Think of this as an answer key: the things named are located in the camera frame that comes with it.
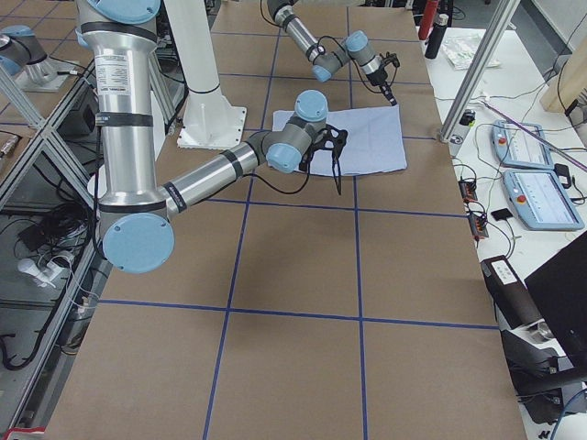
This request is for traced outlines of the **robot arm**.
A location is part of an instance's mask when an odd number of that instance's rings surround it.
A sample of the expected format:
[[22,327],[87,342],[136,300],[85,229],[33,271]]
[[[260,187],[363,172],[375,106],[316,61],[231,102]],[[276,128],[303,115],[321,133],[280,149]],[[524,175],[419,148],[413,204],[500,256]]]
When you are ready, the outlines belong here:
[[[160,267],[175,243],[172,218],[257,167],[306,172],[319,150],[340,157],[348,134],[327,122],[327,99],[316,90],[297,96],[283,129],[242,136],[246,109],[222,94],[203,3],[80,1],[76,9],[78,40],[94,54],[95,126],[105,164],[105,192],[95,197],[98,235],[105,258],[119,270]],[[154,129],[150,75],[160,12],[169,19],[183,65],[183,144],[217,151],[201,167],[164,184],[156,179],[164,138]]]
[[329,81],[347,64],[354,64],[358,73],[363,73],[371,87],[363,85],[372,93],[381,94],[391,106],[397,105],[393,95],[393,77],[388,80],[386,68],[392,64],[400,67],[395,53],[378,54],[362,31],[358,30],[337,41],[331,36],[316,38],[294,12],[295,1],[268,1],[267,9],[274,25],[281,28],[295,43],[305,58],[312,64],[312,73],[321,83]]

